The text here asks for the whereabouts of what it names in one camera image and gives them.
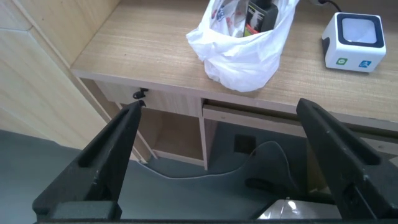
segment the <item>desk drawer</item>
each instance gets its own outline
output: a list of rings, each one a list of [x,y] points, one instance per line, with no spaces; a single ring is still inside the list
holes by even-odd
[[[213,105],[203,105],[203,118],[307,138],[301,123],[287,118]],[[398,156],[398,144],[395,139],[380,138],[379,136],[362,133],[356,133],[356,135],[376,151]]]
[[[212,105],[203,105],[203,117],[214,121],[221,121],[306,138],[301,124],[298,121],[289,119],[276,118],[273,116]]]
[[[113,83],[95,81],[105,97],[112,102],[129,104],[136,99],[132,96],[140,88]],[[201,106],[201,99],[194,96],[186,96],[176,93],[169,93],[159,90],[145,92],[145,101],[148,108],[153,110],[177,113],[182,115],[198,117]]]

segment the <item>wooden wall panel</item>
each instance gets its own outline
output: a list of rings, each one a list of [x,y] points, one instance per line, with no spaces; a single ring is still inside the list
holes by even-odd
[[[18,10],[12,0],[0,0],[0,28],[28,30],[32,24]]]
[[[15,117],[13,114],[2,108],[0,108],[0,129],[37,138],[48,139],[40,131],[30,127],[23,120]]]
[[[70,67],[120,0],[14,0]]]
[[[49,139],[82,149],[106,122],[34,32],[0,30],[0,105]]]

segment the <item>plastic bag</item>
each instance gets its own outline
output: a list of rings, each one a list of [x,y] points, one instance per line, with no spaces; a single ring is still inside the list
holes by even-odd
[[[199,26],[187,34],[188,43],[212,80],[232,90],[257,90],[279,67],[298,1],[274,0],[279,10],[274,29],[241,37],[248,0],[210,0]]]

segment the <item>desk surface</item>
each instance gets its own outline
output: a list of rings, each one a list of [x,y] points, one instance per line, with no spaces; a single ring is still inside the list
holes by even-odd
[[[185,34],[196,28],[207,0],[122,1],[72,66],[83,78],[197,95],[295,113],[313,100],[347,119],[398,121],[398,20],[395,0],[337,1],[347,12],[382,17],[387,55],[370,74],[325,68],[320,36],[335,13],[301,0],[279,70],[264,88],[229,90],[210,80]]]

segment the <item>gray carpet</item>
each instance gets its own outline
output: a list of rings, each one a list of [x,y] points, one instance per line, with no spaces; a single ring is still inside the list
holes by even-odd
[[[297,185],[306,189],[305,140],[267,131],[221,123],[218,126],[210,169],[169,159],[151,160],[149,166],[171,177],[219,174],[236,169],[248,158],[233,152],[235,134],[255,136],[257,145],[275,140],[283,147]],[[54,142],[0,131],[0,220],[32,223],[32,202],[68,165],[79,150]],[[287,175],[283,154],[273,144],[259,148],[237,172],[192,180],[165,179],[131,161],[119,204],[122,218],[138,219],[247,219],[276,196],[244,185],[260,177],[297,191]]]

